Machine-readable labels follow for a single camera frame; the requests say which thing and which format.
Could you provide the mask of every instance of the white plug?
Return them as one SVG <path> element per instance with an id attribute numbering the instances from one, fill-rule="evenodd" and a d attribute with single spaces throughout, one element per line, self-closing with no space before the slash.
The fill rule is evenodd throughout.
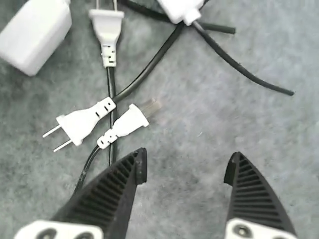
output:
<path id="1" fill-rule="evenodd" d="M 100 119 L 116 108 L 115 103 L 110 97 L 103 99 L 96 105 L 85 109 L 74 111 L 68 115 L 61 115 L 56 118 L 59 125 L 43 135 L 43 138 L 62 128 L 69 136 L 70 140 L 54 149 L 56 152 L 70 143 L 76 146 L 82 144 L 82 141 L 88 136 Z"/>
<path id="2" fill-rule="evenodd" d="M 124 12 L 92 9 L 89 11 L 89 17 L 101 43 L 103 66 L 116 67 L 116 44 L 121 34 Z"/>
<path id="3" fill-rule="evenodd" d="M 204 5 L 204 0 L 158 0 L 172 23 L 182 20 L 187 26 L 201 18 L 199 9 Z"/>
<path id="4" fill-rule="evenodd" d="M 72 25 L 70 0 L 29 0 L 0 33 L 0 57 L 34 76 Z"/>
<path id="5" fill-rule="evenodd" d="M 148 118 L 160 108 L 161 104 L 155 100 L 147 102 L 141 110 L 131 104 L 129 110 L 115 121 L 113 127 L 97 140 L 98 146 L 105 149 L 118 138 L 127 136 L 142 126 L 147 127 L 150 124 Z"/>

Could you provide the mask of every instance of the two-prong plug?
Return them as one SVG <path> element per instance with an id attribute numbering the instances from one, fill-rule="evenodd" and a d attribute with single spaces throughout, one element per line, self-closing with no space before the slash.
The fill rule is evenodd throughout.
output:
<path id="1" fill-rule="evenodd" d="M 116 105 L 113 100 L 107 97 L 88 109 L 74 111 L 66 116 L 61 115 L 56 118 L 59 125 L 45 133 L 43 138 L 62 128 L 70 140 L 54 149 L 53 152 L 64 148 L 70 143 L 79 146 L 82 144 L 83 139 L 92 132 L 98 121 L 115 108 Z"/>

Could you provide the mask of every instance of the white connector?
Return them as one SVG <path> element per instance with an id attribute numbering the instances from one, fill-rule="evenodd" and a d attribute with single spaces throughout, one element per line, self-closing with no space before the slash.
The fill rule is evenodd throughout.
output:
<path id="1" fill-rule="evenodd" d="M 116 105 L 113 100 L 107 97 L 88 109 L 74 111 L 66 116 L 61 115 L 56 118 L 59 125 L 45 133 L 43 138 L 62 128 L 70 140 L 54 149 L 53 152 L 64 148 L 70 143 L 79 146 L 82 144 L 83 139 L 92 132 L 98 121 L 115 108 Z"/>
<path id="2" fill-rule="evenodd" d="M 150 124 L 148 118 L 160 108 L 160 103 L 154 100 L 147 102 L 141 110 L 133 104 L 130 105 L 129 110 L 115 121 L 113 127 L 97 140 L 98 146 L 105 149 L 118 138 L 127 136 L 142 126 L 147 127 Z"/>
<path id="3" fill-rule="evenodd" d="M 204 5 L 204 0 L 158 0 L 172 23 L 184 21 L 190 26 L 201 18 L 199 9 Z"/>
<path id="4" fill-rule="evenodd" d="M 124 12 L 97 9 L 89 11 L 94 32 L 101 43 L 103 66 L 116 67 L 116 44 L 121 34 Z"/>

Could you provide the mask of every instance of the plug strain relief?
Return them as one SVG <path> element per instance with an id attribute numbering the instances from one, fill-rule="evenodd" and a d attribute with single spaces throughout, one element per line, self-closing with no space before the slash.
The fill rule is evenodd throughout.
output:
<path id="1" fill-rule="evenodd" d="M 187 12 L 187 14 L 184 16 L 184 23 L 187 26 L 192 25 L 192 23 L 198 19 L 201 18 L 201 14 L 198 9 L 193 8 L 190 11 Z"/>

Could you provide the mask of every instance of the black cable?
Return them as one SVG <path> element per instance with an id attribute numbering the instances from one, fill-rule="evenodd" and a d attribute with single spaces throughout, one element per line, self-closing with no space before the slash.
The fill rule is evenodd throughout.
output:
<path id="1" fill-rule="evenodd" d="M 83 170 L 82 170 L 82 172 L 81 172 L 80 178 L 79 178 L 79 180 L 78 180 L 78 182 L 77 182 L 77 184 L 76 184 L 76 187 L 75 187 L 75 189 L 74 189 L 74 191 L 73 191 L 73 195 L 75 195 L 78 191 L 80 191 L 80 190 L 82 189 L 83 184 L 84 184 L 84 180 L 85 180 L 85 178 L 86 178 L 86 174 L 87 174 L 87 172 L 89 171 L 90 166 L 91 166 L 91 164 L 92 164 L 92 162 L 93 162 L 95 156 L 96 156 L 96 155 L 98 154 L 98 152 L 100 152 L 100 151 L 101 151 L 101 148 L 100 148 L 99 146 L 96 146 L 96 147 L 92 150 L 90 156 L 89 156 L 88 159 L 86 160 L 86 163 L 85 163 L 85 165 L 84 165 L 84 167 L 83 167 Z"/>
<path id="2" fill-rule="evenodd" d="M 148 65 L 142 70 L 142 72 L 135 78 L 135 80 L 133 80 L 133 82 L 131 82 L 124 90 L 122 90 L 113 98 L 113 101 L 116 104 L 132 93 L 147 78 L 147 76 L 152 72 L 155 66 L 161 61 L 170 47 L 181 35 L 184 26 L 184 23 L 179 23 L 177 25 L 174 32 L 169 36 L 164 45 L 160 48 Z"/>
<path id="3" fill-rule="evenodd" d="M 245 69 L 242 65 L 240 65 L 237 61 L 235 61 L 230 55 L 228 55 L 219 45 L 217 42 L 214 41 L 213 38 L 211 38 L 208 33 L 203 29 L 201 24 L 198 21 L 193 22 L 193 26 L 196 29 L 196 31 L 204 38 L 204 40 L 210 45 L 211 48 L 213 48 L 216 53 L 223 58 L 229 65 L 231 65 L 234 69 L 236 69 L 238 72 L 246 76 L 249 80 L 252 82 L 255 82 L 258 85 L 261 85 L 265 88 L 268 88 L 273 91 L 277 91 L 283 94 L 286 94 L 288 96 L 293 96 L 294 92 L 290 90 L 286 90 L 284 88 L 281 88 L 279 86 L 272 85 L 268 82 L 265 82 L 261 80 L 260 78 L 254 76 L 252 73 L 250 73 L 247 69 Z"/>
<path id="4" fill-rule="evenodd" d="M 111 98 L 114 98 L 116 95 L 116 88 L 115 88 L 115 68 L 114 67 L 107 67 L 106 68 L 106 73 L 107 73 L 107 80 L 108 80 L 108 88 L 109 88 L 109 94 Z M 113 127 L 114 122 L 118 118 L 118 110 L 115 108 L 111 112 L 110 116 L 110 127 Z M 109 149 L 109 166 L 111 163 L 116 162 L 116 157 L 117 157 L 117 143 L 116 141 L 110 145 Z"/>
<path id="5" fill-rule="evenodd" d="M 171 23 L 170 19 L 164 13 L 154 11 L 148 7 L 140 5 L 140 4 L 133 2 L 131 0 L 119 0 L 118 2 L 123 4 L 127 8 L 129 8 L 133 11 L 136 11 L 137 13 L 139 13 L 141 15 L 150 17 L 154 20 Z M 211 24 L 211 23 L 201 23 L 201 24 L 202 24 L 203 28 L 206 30 L 218 31 L 218 32 L 229 33 L 229 34 L 236 33 L 236 28 L 234 28 L 234 27 L 216 25 L 216 24 Z"/>
<path id="6" fill-rule="evenodd" d="M 170 49 L 170 47 L 176 42 L 178 37 L 181 35 L 182 30 L 184 29 L 184 24 L 180 23 L 177 25 L 175 28 L 174 32 L 169 36 L 169 38 L 166 40 L 166 42 L 163 44 L 163 46 L 160 48 L 160 50 L 157 52 L 157 54 L 153 57 L 153 59 L 149 62 L 149 64 L 146 66 L 145 69 L 142 70 L 142 72 L 127 86 L 124 90 L 122 90 L 118 95 L 116 95 L 113 98 L 113 101 L 117 104 L 121 100 L 123 100 L 125 97 L 127 97 L 130 93 L 132 93 L 146 78 L 147 76 L 152 72 L 152 70 L 155 68 L 155 66 L 161 61 L 161 59 L 164 57 L 166 52 Z M 114 77 L 114 69 L 107 68 L 107 76 L 108 82 L 113 82 Z M 109 84 L 109 88 L 111 86 L 111 91 L 110 93 L 115 90 L 115 85 Z M 80 178 L 78 180 L 78 183 L 74 189 L 73 195 L 75 195 L 79 190 L 82 189 L 84 180 L 86 177 L 86 174 L 94 160 L 94 157 L 97 155 L 97 153 L 100 151 L 100 147 L 96 146 L 93 151 L 91 152 L 90 156 L 88 157 L 84 168 L 82 170 L 82 173 L 80 175 Z M 113 149 L 112 153 L 110 151 L 110 156 L 116 155 L 116 147 Z"/>

